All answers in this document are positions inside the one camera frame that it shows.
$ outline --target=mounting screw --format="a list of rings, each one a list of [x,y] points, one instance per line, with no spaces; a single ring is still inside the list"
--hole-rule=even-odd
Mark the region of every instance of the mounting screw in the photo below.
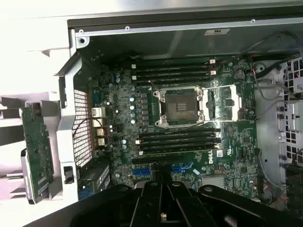
[[[205,190],[206,192],[212,192],[212,191],[213,191],[213,189],[212,189],[211,187],[205,187],[204,190]]]

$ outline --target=capacitor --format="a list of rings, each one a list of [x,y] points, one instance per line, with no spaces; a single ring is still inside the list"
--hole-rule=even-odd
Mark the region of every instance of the capacitor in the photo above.
[[[224,168],[225,168],[226,170],[229,170],[229,169],[231,168],[231,165],[225,163],[225,164],[224,164]]]

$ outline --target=cable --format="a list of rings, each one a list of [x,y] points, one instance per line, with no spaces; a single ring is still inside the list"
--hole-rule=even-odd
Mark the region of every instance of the cable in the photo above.
[[[76,132],[77,132],[77,130],[79,129],[79,127],[80,127],[85,121],[87,121],[87,120],[96,120],[96,121],[100,124],[101,128],[103,127],[102,124],[101,124],[101,122],[100,122],[98,119],[96,119],[96,118],[85,118],[85,119],[83,119],[83,120],[78,124],[78,126],[76,127],[75,131],[74,131],[73,134],[72,134],[72,137],[73,137],[73,138],[75,137]]]
[[[204,124],[204,123],[205,123],[205,122],[199,122],[199,123],[197,123],[197,124],[193,124],[193,125],[191,125],[191,126],[188,126],[188,127],[184,128],[184,129],[180,129],[180,130],[176,130],[176,131],[167,131],[165,134],[167,135],[167,134],[172,134],[172,133],[176,133],[176,132],[185,131],[185,130],[187,130],[187,129],[190,129],[190,128],[193,128],[193,127],[202,125],[202,124]]]
[[[240,54],[238,54],[237,56],[232,57],[232,58],[227,59],[227,60],[223,60],[223,61],[220,62],[220,64],[226,64],[226,63],[229,63],[229,62],[233,61],[234,59],[241,58],[244,54],[248,53],[248,52],[251,51],[253,48],[259,46],[260,44],[264,43],[265,41],[269,40],[270,38],[272,38],[272,37],[279,37],[279,38],[280,38],[280,35],[285,35],[285,36],[291,37],[291,38],[293,38],[293,39],[295,40],[296,45],[297,45],[297,47],[298,47],[298,49],[299,49],[300,56],[301,56],[302,59],[303,59],[303,43],[301,42],[300,38],[299,38],[296,34],[294,34],[294,33],[292,33],[292,32],[289,32],[289,31],[281,31],[281,32],[275,32],[275,33],[273,33],[273,34],[271,34],[271,35],[269,35],[269,36],[267,36],[267,37],[264,37],[264,38],[260,39],[259,41],[257,41],[257,42],[254,43],[253,45],[250,45],[249,47],[245,48],[245,49],[244,49]],[[272,47],[271,47],[271,48],[267,48],[265,51],[261,51],[261,52],[267,52],[267,51],[269,51],[270,49],[272,49]],[[273,65],[273,68],[275,68],[277,65],[279,65],[279,64],[281,64],[281,63],[284,63],[284,62],[285,62],[285,60],[282,60],[282,62],[280,61],[280,63],[278,63],[278,62],[275,63],[275,64]],[[265,75],[268,74],[270,71],[268,71],[267,73],[266,73],[265,70],[262,71],[262,72],[260,72],[260,77],[265,76]]]
[[[287,104],[287,101],[285,101],[285,100],[282,100],[282,99],[281,99],[281,100],[276,100],[275,102],[272,103],[272,105],[270,105],[270,107],[269,107],[265,112],[263,112],[262,114],[260,114],[259,116],[257,116],[257,118],[260,118],[261,116],[267,114],[267,112],[270,111],[271,108],[272,108],[275,104],[277,104],[277,103],[279,103],[279,102],[282,102],[282,103],[286,103],[286,104]]]
[[[256,82],[256,85],[257,85],[257,89],[258,89],[258,91],[260,92],[261,97],[262,97],[263,99],[265,99],[265,100],[268,100],[268,101],[276,100],[276,99],[280,96],[281,91],[278,93],[277,96],[275,96],[275,97],[273,97],[273,98],[266,98],[266,97],[263,95],[263,92],[262,92],[262,90],[261,90],[261,88],[260,88],[260,86],[259,86],[259,82],[258,82],[258,79],[257,79],[257,77],[256,77],[256,71],[255,71],[254,69],[252,69],[252,71],[253,71],[254,79],[255,79],[255,82]]]
[[[269,179],[269,177],[268,177],[267,174],[265,173],[265,170],[264,170],[264,167],[263,167],[263,164],[262,164],[261,152],[259,152],[259,154],[258,154],[258,160],[259,160],[259,162],[260,162],[260,167],[261,167],[261,170],[262,170],[263,175],[265,176],[265,179],[266,179],[272,186],[275,186],[275,187],[280,188],[280,189],[284,189],[284,188],[289,187],[288,185],[277,185],[277,184],[275,184],[274,182],[272,182],[272,181]]]

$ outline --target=perforated metal grille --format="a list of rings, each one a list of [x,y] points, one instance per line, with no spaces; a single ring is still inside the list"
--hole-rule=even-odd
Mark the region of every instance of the perforated metal grille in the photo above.
[[[82,167],[92,159],[89,107],[85,92],[74,90],[74,95],[76,110],[76,119],[72,128],[74,156],[76,165]]]
[[[294,59],[287,63],[288,73],[286,75],[286,70],[284,70],[284,85],[289,88],[291,92],[294,92],[294,79],[298,77],[303,77],[303,62],[301,58]],[[288,101],[289,95],[284,92],[284,100]],[[303,163],[303,156],[301,154],[297,154],[297,151],[301,148],[301,141],[303,139],[303,135],[300,132],[292,130],[292,122],[291,119],[293,110],[291,105],[285,104],[285,131],[286,131],[286,151],[287,157],[294,159],[298,163]]]

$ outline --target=black pcie slot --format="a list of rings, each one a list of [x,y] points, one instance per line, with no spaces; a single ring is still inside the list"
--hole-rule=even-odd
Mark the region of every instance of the black pcie slot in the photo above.
[[[214,137],[204,137],[201,138],[183,138],[178,140],[165,140],[165,141],[148,141],[140,144],[140,148],[145,147],[154,147],[154,146],[163,146],[163,145],[173,145],[173,144],[187,144],[187,143],[201,143],[201,141],[213,141]]]
[[[203,147],[205,145],[215,145],[217,144],[218,141],[214,140],[205,140],[205,141],[200,141],[197,143],[172,143],[172,144],[167,144],[167,145],[153,145],[153,146],[148,146],[148,147],[140,147],[140,150],[158,150],[158,149],[170,149],[170,148],[193,148],[193,147]]]
[[[163,135],[163,136],[150,136],[150,137],[140,137],[140,140],[142,142],[146,141],[157,141],[157,140],[177,140],[177,139],[183,139],[183,138],[204,138],[204,137],[215,137],[214,132],[207,132],[207,131],[198,131],[198,132],[193,132],[193,133],[187,133],[187,134],[182,134],[182,135],[174,135],[174,134],[168,134],[168,135]]]
[[[158,65],[149,68],[140,68],[137,66],[136,72],[152,72],[152,71],[173,71],[173,70],[182,70],[182,69],[208,69],[209,65],[203,64],[194,64],[194,65]]]
[[[192,84],[192,83],[203,83],[203,82],[208,82],[213,80],[213,77],[208,77],[208,78],[197,78],[195,80],[188,80],[188,79],[180,79],[180,80],[149,80],[149,81],[143,81],[143,82],[137,82],[136,85],[137,87],[141,86],[150,86],[151,83],[155,85],[166,85],[166,84]]]
[[[221,129],[216,129],[216,128],[203,128],[203,127],[196,127],[195,129],[185,129],[184,131],[181,132],[173,132],[170,131],[171,134],[166,134],[166,131],[160,131],[160,132],[144,132],[140,134],[140,137],[151,137],[151,136],[170,136],[170,135],[187,135],[192,132],[221,132]]]
[[[195,150],[207,150],[207,149],[216,149],[213,143],[203,144],[203,145],[194,145],[191,144],[187,147],[173,147],[173,148],[157,148],[157,149],[145,149],[143,150],[144,155],[157,155],[157,154],[166,154],[166,153],[176,153],[176,152],[189,152]]]
[[[132,159],[132,164],[146,164],[146,163],[153,163],[153,162],[160,162],[160,161],[180,161],[182,159],[181,155],[171,155],[171,156],[161,156],[161,157],[144,157],[144,158],[134,158]]]
[[[148,71],[148,72],[138,72],[134,75],[137,77],[147,77],[147,76],[167,76],[167,75],[176,75],[176,74],[207,74],[210,73],[210,70],[174,70],[174,71]]]
[[[205,73],[197,73],[197,74],[170,74],[170,75],[155,75],[155,76],[137,76],[137,81],[148,81],[148,80],[156,80],[156,79],[197,79],[197,78],[208,78],[209,75],[206,75]]]

